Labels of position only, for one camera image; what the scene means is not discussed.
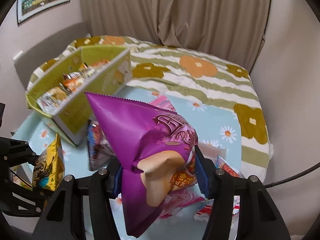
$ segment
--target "brown curtain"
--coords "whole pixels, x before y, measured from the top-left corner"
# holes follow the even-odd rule
[[[92,34],[128,35],[213,54],[251,70],[270,0],[81,0]]]

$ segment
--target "green storage box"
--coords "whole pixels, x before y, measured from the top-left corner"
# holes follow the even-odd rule
[[[36,100],[63,81],[63,73],[78,71],[83,62],[91,65],[107,59],[110,62],[99,69],[77,91],[71,94],[54,115],[41,110]],[[34,86],[26,91],[27,104],[41,116],[41,119],[61,137],[78,145],[86,133],[92,110],[84,92],[114,95],[132,78],[130,51],[123,46],[84,46],[68,57],[58,61],[45,72]]]

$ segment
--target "purple snack bag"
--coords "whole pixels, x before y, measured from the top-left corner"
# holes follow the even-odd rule
[[[176,112],[86,94],[124,169],[122,202],[127,234],[139,237],[159,216],[170,191],[196,183],[196,131]]]

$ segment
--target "metal screw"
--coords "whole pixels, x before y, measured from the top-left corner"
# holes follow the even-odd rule
[[[72,181],[72,179],[73,179],[72,175],[67,175],[64,177],[65,181]]]
[[[224,174],[224,170],[223,169],[216,169],[216,174],[217,175],[223,175]]]
[[[105,174],[107,174],[107,169],[105,169],[105,168],[103,168],[103,169],[100,169],[99,171],[98,171],[98,173],[100,174],[100,175],[105,175]]]
[[[257,176],[252,175],[252,176],[250,176],[250,180],[251,180],[252,182],[257,182],[259,179],[258,179]]]

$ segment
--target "white wall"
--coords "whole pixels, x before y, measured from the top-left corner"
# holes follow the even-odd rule
[[[320,23],[305,0],[272,0],[266,43],[252,70],[274,156],[266,183],[320,161]],[[269,190],[292,235],[320,212],[320,170]]]
[[[17,25],[16,4],[0,26],[0,102],[5,103],[0,136],[9,137],[28,116],[24,89],[15,72],[13,57],[27,51],[46,37],[83,21],[80,0],[70,0],[45,10]]]

